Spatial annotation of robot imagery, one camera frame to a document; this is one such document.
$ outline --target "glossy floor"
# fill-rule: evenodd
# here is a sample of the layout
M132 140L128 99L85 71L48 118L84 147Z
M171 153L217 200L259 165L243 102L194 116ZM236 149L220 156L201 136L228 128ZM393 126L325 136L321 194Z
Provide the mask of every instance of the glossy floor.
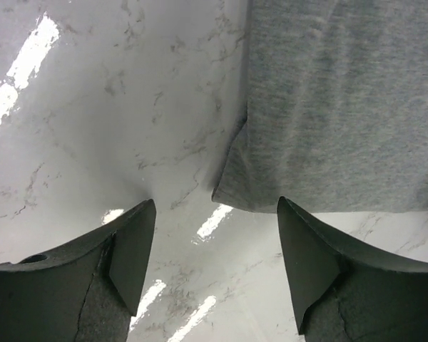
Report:
M243 116L247 0L0 1L0 262L147 198L129 341L299 341L275 215L210 201ZM428 261L428 213L324 214Z

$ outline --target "cloth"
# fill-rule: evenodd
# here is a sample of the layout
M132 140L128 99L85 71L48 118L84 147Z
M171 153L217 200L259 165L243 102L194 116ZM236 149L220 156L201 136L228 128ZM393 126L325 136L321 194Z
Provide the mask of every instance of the cloth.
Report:
M428 209L428 0L255 0L248 119L215 202Z

